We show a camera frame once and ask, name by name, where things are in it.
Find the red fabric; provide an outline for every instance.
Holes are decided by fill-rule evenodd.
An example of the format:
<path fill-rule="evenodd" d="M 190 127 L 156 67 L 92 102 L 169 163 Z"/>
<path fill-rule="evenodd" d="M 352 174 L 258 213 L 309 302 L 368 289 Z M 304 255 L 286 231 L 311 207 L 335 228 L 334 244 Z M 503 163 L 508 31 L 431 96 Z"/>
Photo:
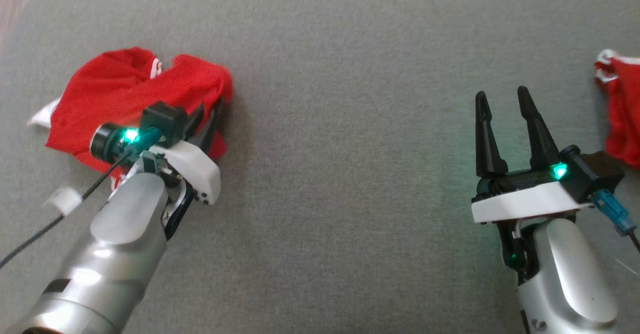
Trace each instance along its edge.
<path fill-rule="evenodd" d="M 608 101 L 605 151 L 640 169 L 640 59 L 605 50 L 594 67 Z"/>
<path fill-rule="evenodd" d="M 142 110 L 158 100 L 182 107 L 187 113 L 204 104 L 205 122 L 219 97 L 231 101 L 231 75 L 224 67 L 179 54 L 171 68 L 151 79 L 152 67 L 158 65 L 155 59 L 149 50 L 131 47 L 108 51 L 83 65 L 71 77 L 51 116 L 46 146 L 105 172 L 109 164 L 89 153 L 91 138 L 101 124 L 137 127 Z M 216 133 L 209 155 L 218 158 L 226 149 Z M 120 174 L 115 170 L 112 175 Z"/>

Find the green led light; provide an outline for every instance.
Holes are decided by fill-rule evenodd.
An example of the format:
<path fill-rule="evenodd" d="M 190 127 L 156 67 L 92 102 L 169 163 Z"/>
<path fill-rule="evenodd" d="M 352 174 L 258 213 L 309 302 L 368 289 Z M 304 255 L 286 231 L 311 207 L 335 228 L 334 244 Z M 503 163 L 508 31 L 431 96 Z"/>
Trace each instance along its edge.
<path fill-rule="evenodd" d="M 138 133 L 138 129 L 126 129 L 122 138 L 129 143 L 133 143 L 135 141 L 140 140 L 140 135 Z"/>
<path fill-rule="evenodd" d="M 554 177 L 556 181 L 559 181 L 565 174 L 567 174 L 567 165 L 565 163 L 551 165 L 551 176 Z"/>

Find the white plastic mount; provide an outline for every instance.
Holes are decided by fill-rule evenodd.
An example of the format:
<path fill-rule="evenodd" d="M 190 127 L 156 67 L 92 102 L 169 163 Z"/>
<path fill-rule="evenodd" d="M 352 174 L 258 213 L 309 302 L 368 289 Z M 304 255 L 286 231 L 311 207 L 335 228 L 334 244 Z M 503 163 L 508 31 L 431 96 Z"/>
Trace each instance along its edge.
<path fill-rule="evenodd" d="M 575 211 L 589 204 L 578 204 L 558 181 L 533 188 L 503 193 L 471 204 L 476 223 L 499 222 Z"/>
<path fill-rule="evenodd" d="M 197 192 L 204 204 L 214 204 L 220 195 L 220 168 L 201 148 L 180 140 L 170 148 L 153 145 L 149 152 L 164 158 Z"/>

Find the gray table surface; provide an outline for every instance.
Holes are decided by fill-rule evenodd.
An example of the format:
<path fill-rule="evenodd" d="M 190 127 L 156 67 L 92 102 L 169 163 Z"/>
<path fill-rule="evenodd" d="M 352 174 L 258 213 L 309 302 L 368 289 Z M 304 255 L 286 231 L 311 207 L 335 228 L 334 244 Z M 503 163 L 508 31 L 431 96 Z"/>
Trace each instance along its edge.
<path fill-rule="evenodd" d="M 640 55 L 638 0 L 34 0 L 0 56 L 0 252 L 98 175 L 25 127 L 82 64 L 140 46 L 233 73 L 213 207 L 192 205 L 126 333 L 523 333 L 514 274 L 470 199 L 474 95 L 510 167 L 529 158 L 516 88 L 559 147 L 600 150 L 592 63 Z M 640 175 L 619 198 L 640 222 Z M 0 271 L 0 327 L 35 302 L 108 194 Z M 640 256 L 594 211 L 578 224 L 640 325 Z"/>

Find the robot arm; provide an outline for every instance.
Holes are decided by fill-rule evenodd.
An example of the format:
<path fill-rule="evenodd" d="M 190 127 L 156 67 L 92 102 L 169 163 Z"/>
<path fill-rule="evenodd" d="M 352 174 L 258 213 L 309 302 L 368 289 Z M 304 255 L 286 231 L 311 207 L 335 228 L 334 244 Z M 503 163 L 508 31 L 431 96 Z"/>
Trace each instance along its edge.
<path fill-rule="evenodd" d="M 558 151 L 527 88 L 518 88 L 531 148 L 530 169 L 509 172 L 500 157 L 484 92 L 475 97 L 476 223 L 494 223 L 505 266 L 518 276 L 518 300 L 528 334 L 616 333 L 618 309 L 576 213 L 597 207 L 621 236 L 636 228 L 611 194 L 624 177 L 604 152 Z"/>
<path fill-rule="evenodd" d="M 180 123 L 185 120 L 179 117 L 184 115 L 164 103 L 145 109 L 137 138 L 126 140 L 126 128 L 114 124 L 96 131 L 91 140 L 92 155 L 110 163 L 127 156 L 122 163 L 128 161 L 128 174 L 73 246 L 38 302 L 7 334 L 122 332 L 192 200 L 213 204 L 220 193 L 220 170 L 205 152 L 221 108 L 222 100 L 198 136 L 191 138 L 181 134 L 193 134 L 200 119 L 183 127 Z M 149 123 L 149 116 L 145 116 L 149 109 L 171 119 Z M 140 147 L 138 143 L 148 138 L 142 127 L 145 118 L 162 136 L 157 136 L 159 142 L 153 139 Z"/>

